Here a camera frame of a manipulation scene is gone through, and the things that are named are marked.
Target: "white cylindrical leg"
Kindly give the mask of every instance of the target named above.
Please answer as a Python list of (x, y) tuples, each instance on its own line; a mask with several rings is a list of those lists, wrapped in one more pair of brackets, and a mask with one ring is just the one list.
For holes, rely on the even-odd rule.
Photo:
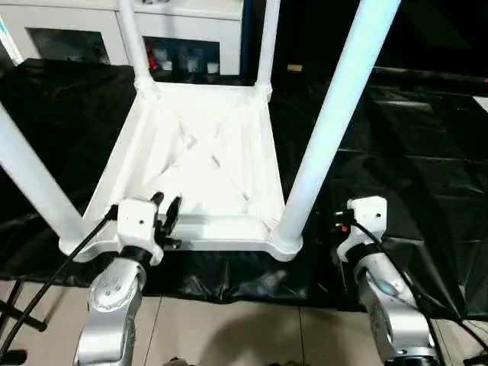
[(280, 223), (276, 245), (299, 248), (301, 234), (366, 86), (401, 0), (361, 0)]
[(256, 86), (271, 93), (271, 72), (275, 57), (276, 32), (280, 17), (280, 0), (267, 0), (265, 23), (262, 29), (261, 54), (259, 57), (258, 79)]
[(120, 0), (120, 16), (122, 17), (122, 30), (124, 41), (129, 52), (130, 61), (136, 74), (136, 87), (152, 88), (153, 78), (149, 74), (146, 48), (136, 23), (133, 9), (133, 0)]
[(0, 164), (61, 239), (83, 240), (82, 217), (1, 104)]

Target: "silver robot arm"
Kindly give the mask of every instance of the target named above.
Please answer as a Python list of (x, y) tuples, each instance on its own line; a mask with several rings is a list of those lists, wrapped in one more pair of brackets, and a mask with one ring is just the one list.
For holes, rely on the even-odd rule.
[[(387, 202), (367, 197), (348, 202), (352, 221), (378, 240), (387, 227)], [(370, 317), (371, 330), (385, 364), (438, 365), (438, 355), (427, 319), (418, 310), (408, 284), (381, 248), (357, 226), (337, 250), (351, 262), (358, 283), (359, 299)]]
[(164, 246), (179, 245), (169, 234), (181, 198), (174, 199), (166, 215), (159, 216), (163, 198), (159, 193), (151, 201), (127, 199), (119, 204), (117, 238), (122, 250), (90, 286), (88, 320), (79, 338), (75, 366), (132, 364), (134, 320), (142, 301), (146, 268), (161, 262)]

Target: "black tarp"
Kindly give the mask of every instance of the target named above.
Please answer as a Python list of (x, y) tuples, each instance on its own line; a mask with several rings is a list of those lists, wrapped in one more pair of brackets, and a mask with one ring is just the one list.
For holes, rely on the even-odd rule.
[[(28, 60), (0, 79), (0, 101), (82, 211), (135, 95), (127, 66)], [(290, 75), (270, 103), (288, 195), (326, 85)], [(280, 263), (265, 253), (167, 252), (147, 295), (228, 303), (260, 300), (358, 310), (351, 269), (334, 255), (332, 213), (349, 198), (388, 200), (385, 246), (428, 300), (430, 316), (488, 319), (488, 115), (469, 95), (370, 84), (304, 232)], [(0, 276), (43, 281), (64, 256), (54, 233), (0, 175)], [(73, 264), (64, 284), (86, 286), (108, 263)]]

